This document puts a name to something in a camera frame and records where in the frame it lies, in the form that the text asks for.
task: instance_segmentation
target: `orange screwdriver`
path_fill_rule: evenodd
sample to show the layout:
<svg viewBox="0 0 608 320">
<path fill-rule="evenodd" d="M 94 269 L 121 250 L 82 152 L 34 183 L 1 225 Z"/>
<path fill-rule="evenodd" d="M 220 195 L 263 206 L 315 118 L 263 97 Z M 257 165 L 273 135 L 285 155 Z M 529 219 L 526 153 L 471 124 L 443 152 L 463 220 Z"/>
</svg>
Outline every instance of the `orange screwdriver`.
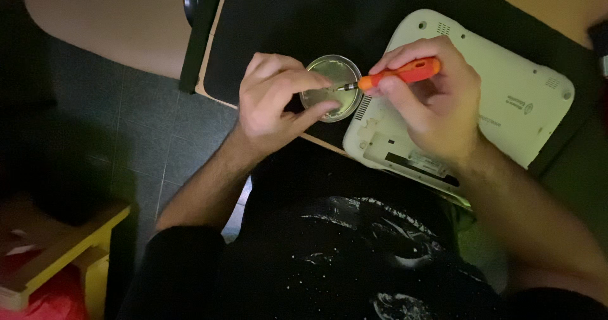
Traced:
<svg viewBox="0 0 608 320">
<path fill-rule="evenodd" d="M 436 58 L 421 58 L 412 60 L 398 69 L 386 69 L 378 74 L 366 75 L 361 77 L 358 82 L 346 84 L 336 91 L 349 91 L 355 88 L 361 90 L 367 90 L 372 87 L 378 86 L 378 83 L 382 78 L 388 77 L 389 75 L 396 75 L 405 83 L 419 82 L 424 79 L 428 79 L 441 69 L 441 63 Z"/>
</svg>

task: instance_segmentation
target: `hand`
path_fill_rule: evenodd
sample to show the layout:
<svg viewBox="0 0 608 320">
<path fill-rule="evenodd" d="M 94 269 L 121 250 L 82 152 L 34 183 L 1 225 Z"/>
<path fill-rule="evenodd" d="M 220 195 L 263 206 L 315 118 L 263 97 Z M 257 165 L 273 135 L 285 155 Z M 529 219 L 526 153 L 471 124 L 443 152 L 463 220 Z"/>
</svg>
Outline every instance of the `hand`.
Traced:
<svg viewBox="0 0 608 320">
<path fill-rule="evenodd" d="M 331 85 L 328 78 L 307 71 L 291 57 L 256 53 L 241 82 L 235 132 L 246 138 L 256 156 L 264 158 L 300 136 L 324 114 L 340 107 L 339 101 L 326 100 L 299 114 L 284 112 L 292 95 Z"/>
<path fill-rule="evenodd" d="M 420 39 L 384 53 L 370 74 L 425 57 L 441 61 L 437 75 L 409 86 L 398 77 L 386 77 L 366 94 L 387 96 L 422 150 L 451 165 L 467 164 L 482 138 L 477 128 L 481 78 L 447 36 Z"/>
</svg>

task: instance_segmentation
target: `black desk mat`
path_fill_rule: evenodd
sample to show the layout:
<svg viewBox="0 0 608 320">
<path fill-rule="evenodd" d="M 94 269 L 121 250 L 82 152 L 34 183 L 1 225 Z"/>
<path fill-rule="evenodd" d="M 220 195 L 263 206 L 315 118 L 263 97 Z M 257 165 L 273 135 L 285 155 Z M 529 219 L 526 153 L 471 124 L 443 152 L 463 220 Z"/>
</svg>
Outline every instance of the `black desk mat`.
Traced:
<svg viewBox="0 0 608 320">
<path fill-rule="evenodd" d="M 205 91 L 238 105 L 239 83 L 255 52 L 290 55 L 304 66 L 322 55 L 339 54 L 365 74 L 382 56 L 399 23 L 418 9 L 442 13 L 574 83 L 570 111 L 529 167 L 533 175 L 541 175 L 597 103 L 602 83 L 598 61 L 592 51 L 504 0 L 225 0 Z M 287 109 L 303 109 L 297 95 Z M 307 133 L 342 148 L 351 119 L 317 122 Z"/>
</svg>

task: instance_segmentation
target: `black t-shirt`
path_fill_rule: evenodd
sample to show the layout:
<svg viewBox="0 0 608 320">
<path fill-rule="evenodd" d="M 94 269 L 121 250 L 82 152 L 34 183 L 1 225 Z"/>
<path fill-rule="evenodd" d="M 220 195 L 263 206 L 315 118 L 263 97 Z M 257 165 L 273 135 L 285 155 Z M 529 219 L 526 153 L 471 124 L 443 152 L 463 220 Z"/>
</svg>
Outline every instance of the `black t-shirt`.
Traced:
<svg viewBox="0 0 608 320">
<path fill-rule="evenodd" d="M 574 292 L 505 300 L 456 254 L 447 203 L 295 141 L 264 161 L 239 237 L 174 227 L 148 243 L 124 319 L 604 319 Z"/>
</svg>

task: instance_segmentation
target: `laptop vent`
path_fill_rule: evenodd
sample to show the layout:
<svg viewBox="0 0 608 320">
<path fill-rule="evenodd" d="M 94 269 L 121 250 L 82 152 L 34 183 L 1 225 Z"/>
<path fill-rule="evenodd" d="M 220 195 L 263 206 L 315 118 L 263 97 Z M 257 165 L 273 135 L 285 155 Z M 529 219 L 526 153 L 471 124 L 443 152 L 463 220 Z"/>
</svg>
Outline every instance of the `laptop vent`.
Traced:
<svg viewBox="0 0 608 320">
<path fill-rule="evenodd" d="M 559 86 L 559 80 L 555 79 L 555 78 L 549 78 L 547 80 L 547 82 L 545 83 L 545 85 L 549 86 L 552 89 L 556 89 Z"/>
<path fill-rule="evenodd" d="M 365 115 L 365 112 L 367 111 L 367 107 L 370 106 L 370 102 L 371 102 L 371 97 L 369 97 L 369 96 L 363 97 L 363 100 L 361 101 L 361 104 L 359 105 L 359 108 L 357 109 L 357 113 L 354 114 L 354 118 L 357 121 L 360 121 L 361 119 L 363 119 L 363 116 Z"/>
<path fill-rule="evenodd" d="M 439 22 L 439 24 L 437 25 L 437 33 L 443 35 L 450 35 L 450 27 L 447 24 Z"/>
</svg>

